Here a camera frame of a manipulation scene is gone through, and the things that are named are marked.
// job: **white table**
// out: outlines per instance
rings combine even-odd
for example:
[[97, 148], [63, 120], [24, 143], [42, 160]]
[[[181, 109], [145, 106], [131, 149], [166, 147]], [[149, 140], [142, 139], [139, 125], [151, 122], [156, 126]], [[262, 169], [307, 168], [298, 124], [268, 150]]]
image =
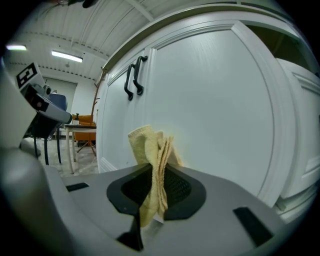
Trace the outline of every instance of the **white table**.
[[71, 174], [74, 174], [72, 168], [71, 155], [70, 155], [70, 144], [69, 144], [69, 133], [72, 133], [72, 155], [73, 161], [76, 161], [76, 152], [75, 152], [75, 133], [96, 133], [97, 127], [93, 125], [80, 125], [80, 124], [65, 124], [64, 129], [66, 131], [65, 140], [66, 140], [66, 152], [69, 162], [69, 167]]

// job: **mesh grill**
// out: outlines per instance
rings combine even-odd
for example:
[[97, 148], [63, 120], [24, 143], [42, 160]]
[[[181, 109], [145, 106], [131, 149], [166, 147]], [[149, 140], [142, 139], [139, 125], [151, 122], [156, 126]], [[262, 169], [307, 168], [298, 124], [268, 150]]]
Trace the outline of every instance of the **mesh grill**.
[[168, 207], [172, 207], [190, 195], [191, 185], [174, 172], [165, 169], [164, 190]]
[[121, 191], [140, 207], [151, 189], [151, 180], [152, 169], [149, 169], [124, 183]]
[[[152, 170], [149, 169], [123, 184], [121, 191], [140, 207], [151, 189], [151, 184]], [[164, 190], [168, 207], [172, 207], [190, 195], [191, 185], [185, 179], [166, 168], [164, 172]]]

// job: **wooden stand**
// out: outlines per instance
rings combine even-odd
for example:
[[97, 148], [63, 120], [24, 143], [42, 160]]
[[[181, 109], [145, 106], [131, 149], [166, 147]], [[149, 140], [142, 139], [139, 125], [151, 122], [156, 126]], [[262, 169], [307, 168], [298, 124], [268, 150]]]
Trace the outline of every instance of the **wooden stand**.
[[[97, 104], [97, 101], [96, 101], [96, 100], [100, 99], [100, 98], [97, 98], [98, 90], [99, 90], [99, 87], [100, 87], [101, 82], [104, 81], [105, 76], [106, 76], [106, 72], [102, 71], [102, 74], [101, 74], [101, 76], [100, 76], [100, 79], [99, 79], [99, 81], [98, 81], [98, 84], [94, 84], [94, 85], [96, 86], [96, 90], [95, 90], [94, 100], [93, 100], [93, 104], [92, 104], [91, 119], [90, 119], [90, 124], [89, 124], [90, 126], [92, 126], [92, 124], [93, 124], [93, 122], [94, 122], [94, 110], [95, 110], [95, 105]], [[90, 133], [89, 133], [89, 139], [88, 139], [88, 141], [77, 151], [77, 153], [79, 153], [80, 150], [82, 150], [86, 145], [89, 145], [89, 146], [91, 147], [92, 152], [93, 152], [94, 156], [96, 157], [96, 156], [97, 156], [97, 154], [96, 154], [96, 152], [95, 152], [96, 145], [94, 145], [94, 144], [92, 143], [92, 140], [91, 140], [91, 138], [90, 138]]]

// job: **floor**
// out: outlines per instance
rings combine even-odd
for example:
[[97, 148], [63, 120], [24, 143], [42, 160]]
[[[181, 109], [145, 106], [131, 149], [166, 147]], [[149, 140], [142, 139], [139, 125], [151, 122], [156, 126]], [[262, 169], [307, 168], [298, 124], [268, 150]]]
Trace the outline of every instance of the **floor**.
[[[33, 145], [33, 138], [28, 141]], [[38, 158], [39, 161], [45, 165], [45, 150], [44, 150], [44, 140], [37, 139], [37, 147], [41, 150], [41, 156]], [[65, 138], [60, 139], [60, 156], [61, 163], [58, 159], [57, 141], [55, 139], [48, 140], [48, 161], [49, 165], [58, 169], [61, 177], [78, 176], [78, 175], [89, 175], [98, 173], [98, 163], [97, 158], [94, 156], [92, 149], [90, 147], [83, 148], [79, 153], [77, 153], [78, 147], [77, 143], [75, 146], [75, 159], [72, 159], [72, 142], [70, 139], [70, 155], [72, 161], [72, 168], [74, 174], [70, 173], [68, 155], [67, 155], [67, 142]]]

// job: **orange chair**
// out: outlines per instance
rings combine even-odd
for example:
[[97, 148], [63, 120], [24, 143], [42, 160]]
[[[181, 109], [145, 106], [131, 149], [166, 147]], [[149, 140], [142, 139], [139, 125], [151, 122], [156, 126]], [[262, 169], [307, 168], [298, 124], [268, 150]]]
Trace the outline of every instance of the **orange chair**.
[[[75, 120], [76, 115], [73, 114], [72, 115], [72, 120]], [[91, 122], [91, 115], [79, 115], [79, 125], [83, 125], [83, 126], [89, 126]], [[96, 133], [94, 132], [75, 132], [74, 133], [74, 139], [76, 141], [95, 141], [96, 140]]]

